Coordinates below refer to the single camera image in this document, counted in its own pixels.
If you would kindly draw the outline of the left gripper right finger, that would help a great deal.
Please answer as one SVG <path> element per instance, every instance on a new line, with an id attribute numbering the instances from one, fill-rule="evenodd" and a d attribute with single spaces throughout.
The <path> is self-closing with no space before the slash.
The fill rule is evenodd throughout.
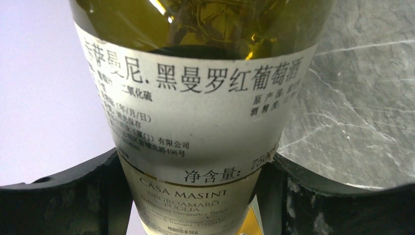
<path id="1" fill-rule="evenodd" d="M 280 154 L 256 185 L 266 235 L 412 235 L 415 186 L 382 190 L 325 178 Z"/>

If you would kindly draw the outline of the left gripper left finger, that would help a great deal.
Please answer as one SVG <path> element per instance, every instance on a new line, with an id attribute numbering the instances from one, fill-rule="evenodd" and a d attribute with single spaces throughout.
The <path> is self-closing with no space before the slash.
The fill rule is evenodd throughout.
<path id="1" fill-rule="evenodd" d="M 132 196 L 116 150 L 0 188 L 3 235 L 124 235 Z"/>

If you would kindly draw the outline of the green wine bottle white label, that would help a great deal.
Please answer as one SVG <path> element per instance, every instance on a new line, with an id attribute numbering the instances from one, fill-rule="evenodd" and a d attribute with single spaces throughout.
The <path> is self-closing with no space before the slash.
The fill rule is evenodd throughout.
<path id="1" fill-rule="evenodd" d="M 235 235 L 332 0 L 71 0 L 148 235 Z"/>

